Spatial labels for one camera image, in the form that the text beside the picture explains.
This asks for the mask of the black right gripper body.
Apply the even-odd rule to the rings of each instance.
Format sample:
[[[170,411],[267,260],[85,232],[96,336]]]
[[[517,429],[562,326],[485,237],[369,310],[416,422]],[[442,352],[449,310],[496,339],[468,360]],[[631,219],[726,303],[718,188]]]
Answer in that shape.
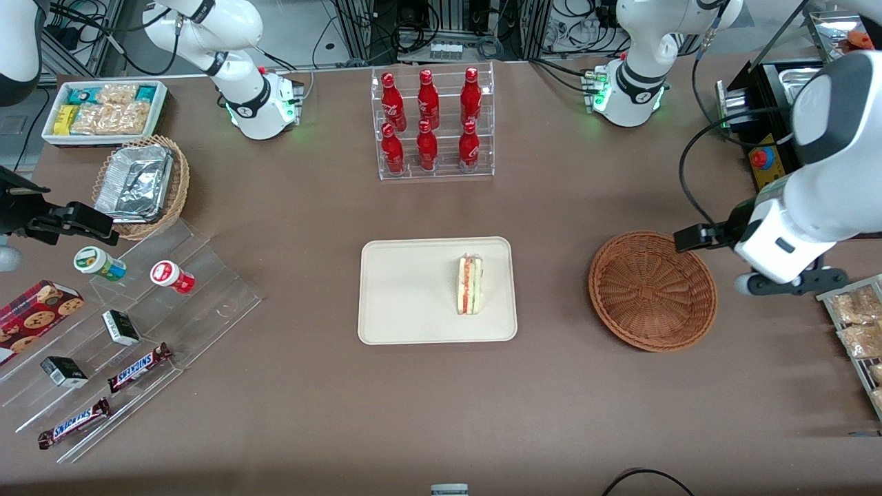
[[[51,192],[1,167],[1,234],[10,235],[25,229],[32,220],[44,216],[51,207],[43,197]]]

